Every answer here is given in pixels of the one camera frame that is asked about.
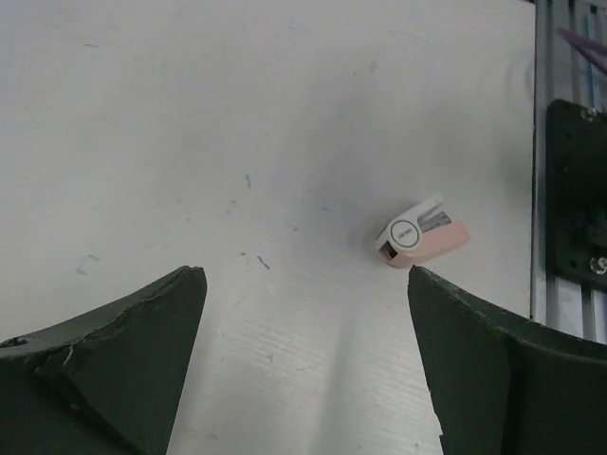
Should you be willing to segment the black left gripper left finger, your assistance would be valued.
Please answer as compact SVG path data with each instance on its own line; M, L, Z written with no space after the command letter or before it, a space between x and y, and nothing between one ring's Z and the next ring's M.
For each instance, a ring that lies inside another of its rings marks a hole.
M1 345L5 454L163 454L207 280L182 266L139 291Z

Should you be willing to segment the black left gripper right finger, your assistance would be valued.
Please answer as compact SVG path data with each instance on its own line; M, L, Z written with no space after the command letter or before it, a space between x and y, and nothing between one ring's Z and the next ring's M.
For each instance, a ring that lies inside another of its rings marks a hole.
M446 454L603 454L606 347L415 266L408 300Z

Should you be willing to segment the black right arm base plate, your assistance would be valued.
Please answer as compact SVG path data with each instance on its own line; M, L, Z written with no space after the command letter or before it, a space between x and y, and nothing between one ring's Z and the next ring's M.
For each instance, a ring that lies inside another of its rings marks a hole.
M606 115L554 100L545 120L545 261L554 275L606 290Z

